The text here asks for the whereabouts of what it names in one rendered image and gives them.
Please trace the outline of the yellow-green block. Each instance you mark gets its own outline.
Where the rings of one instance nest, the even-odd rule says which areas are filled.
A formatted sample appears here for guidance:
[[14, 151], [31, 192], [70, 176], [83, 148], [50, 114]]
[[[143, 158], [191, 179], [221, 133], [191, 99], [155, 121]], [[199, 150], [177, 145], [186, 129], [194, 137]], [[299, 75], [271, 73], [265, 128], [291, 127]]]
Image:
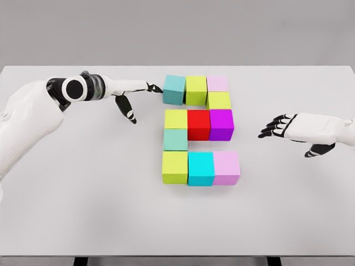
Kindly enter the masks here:
[[165, 129], [187, 129], [187, 110], [165, 110]]
[[227, 91], [208, 92], [206, 100], [208, 110], [227, 110], [231, 109], [230, 93]]
[[163, 184], [187, 184], [188, 152], [164, 151], [161, 173]]
[[186, 77], [186, 105], [203, 106], [207, 98], [206, 76]]

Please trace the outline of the purple block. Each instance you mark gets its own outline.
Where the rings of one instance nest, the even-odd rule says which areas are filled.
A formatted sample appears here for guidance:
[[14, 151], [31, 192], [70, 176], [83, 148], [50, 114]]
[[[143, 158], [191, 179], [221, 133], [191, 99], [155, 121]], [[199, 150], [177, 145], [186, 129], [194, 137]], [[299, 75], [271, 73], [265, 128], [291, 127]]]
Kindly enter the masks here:
[[234, 118], [231, 109], [210, 110], [209, 141], [230, 141], [234, 133]]

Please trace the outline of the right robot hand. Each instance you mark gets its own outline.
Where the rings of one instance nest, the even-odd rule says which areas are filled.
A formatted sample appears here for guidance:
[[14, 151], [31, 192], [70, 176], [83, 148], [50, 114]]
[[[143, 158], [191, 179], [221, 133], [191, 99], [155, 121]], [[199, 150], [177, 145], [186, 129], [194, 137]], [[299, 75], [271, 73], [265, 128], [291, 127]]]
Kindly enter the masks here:
[[293, 142], [311, 143], [305, 158], [312, 158], [330, 152], [337, 143], [347, 145], [346, 125], [350, 120], [305, 112], [282, 114], [268, 123], [258, 138], [274, 136]]

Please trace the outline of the light pink block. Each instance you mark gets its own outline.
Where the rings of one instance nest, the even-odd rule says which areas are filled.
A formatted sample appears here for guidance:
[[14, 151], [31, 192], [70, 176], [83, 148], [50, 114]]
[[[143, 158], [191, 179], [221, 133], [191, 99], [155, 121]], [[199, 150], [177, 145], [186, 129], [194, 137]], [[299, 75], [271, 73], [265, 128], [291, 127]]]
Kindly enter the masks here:
[[227, 92], [229, 90], [225, 75], [209, 75], [206, 77], [208, 92]]
[[240, 176], [239, 156], [236, 151], [215, 151], [213, 185], [233, 186], [237, 184]]

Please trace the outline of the teal block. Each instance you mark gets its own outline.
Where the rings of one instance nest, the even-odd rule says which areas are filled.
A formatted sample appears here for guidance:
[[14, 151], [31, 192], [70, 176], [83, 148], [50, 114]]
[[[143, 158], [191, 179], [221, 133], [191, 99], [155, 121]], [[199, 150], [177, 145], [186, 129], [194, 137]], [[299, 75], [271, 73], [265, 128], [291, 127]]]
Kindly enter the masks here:
[[182, 105], [185, 95], [186, 78], [184, 76], [167, 75], [163, 86], [163, 103]]

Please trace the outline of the red block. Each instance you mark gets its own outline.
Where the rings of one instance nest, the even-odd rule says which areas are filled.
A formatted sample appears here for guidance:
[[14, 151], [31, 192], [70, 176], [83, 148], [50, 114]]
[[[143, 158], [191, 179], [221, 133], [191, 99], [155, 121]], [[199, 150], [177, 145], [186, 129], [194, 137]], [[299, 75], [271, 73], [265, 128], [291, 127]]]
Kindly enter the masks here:
[[208, 110], [187, 111], [187, 139], [189, 141], [208, 141], [210, 130], [210, 112]]

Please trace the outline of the cyan block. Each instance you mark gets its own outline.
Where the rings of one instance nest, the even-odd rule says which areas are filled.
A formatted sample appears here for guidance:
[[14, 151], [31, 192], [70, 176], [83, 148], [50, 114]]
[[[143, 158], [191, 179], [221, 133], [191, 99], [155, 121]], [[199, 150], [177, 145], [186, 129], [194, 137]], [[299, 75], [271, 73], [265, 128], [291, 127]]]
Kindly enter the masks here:
[[212, 152], [188, 152], [189, 186], [212, 186], [215, 179]]

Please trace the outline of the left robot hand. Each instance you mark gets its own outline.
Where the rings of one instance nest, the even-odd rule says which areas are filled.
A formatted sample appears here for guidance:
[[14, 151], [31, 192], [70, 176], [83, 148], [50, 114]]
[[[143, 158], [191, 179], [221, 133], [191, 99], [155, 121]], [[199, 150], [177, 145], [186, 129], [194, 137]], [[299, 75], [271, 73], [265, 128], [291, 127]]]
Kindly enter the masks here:
[[160, 87], [144, 80], [113, 80], [107, 76], [104, 76], [103, 79], [105, 82], [104, 99], [115, 96], [115, 103], [122, 115], [133, 124], [136, 124], [137, 120], [127, 95], [141, 91], [163, 93]]

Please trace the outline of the mint green block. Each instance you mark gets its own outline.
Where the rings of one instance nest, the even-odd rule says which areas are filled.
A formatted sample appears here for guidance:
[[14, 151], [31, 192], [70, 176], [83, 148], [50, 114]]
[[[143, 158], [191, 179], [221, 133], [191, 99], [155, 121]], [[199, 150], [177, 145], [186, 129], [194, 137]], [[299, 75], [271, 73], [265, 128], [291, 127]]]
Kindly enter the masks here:
[[188, 150], [187, 129], [165, 129], [163, 150], [164, 151], [187, 151]]

